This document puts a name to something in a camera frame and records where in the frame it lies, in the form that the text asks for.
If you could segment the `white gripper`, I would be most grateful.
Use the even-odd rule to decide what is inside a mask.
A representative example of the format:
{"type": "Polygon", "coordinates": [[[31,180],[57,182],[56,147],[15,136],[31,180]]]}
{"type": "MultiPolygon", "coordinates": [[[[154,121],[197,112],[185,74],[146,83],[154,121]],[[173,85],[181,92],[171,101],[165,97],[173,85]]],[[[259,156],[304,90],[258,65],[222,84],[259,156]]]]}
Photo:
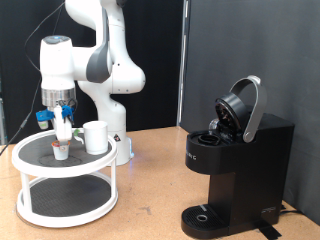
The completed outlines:
{"type": "Polygon", "coordinates": [[[59,148],[67,149],[68,141],[72,138],[72,125],[67,117],[62,116],[62,107],[54,108],[54,130],[59,140],[59,148]]]}

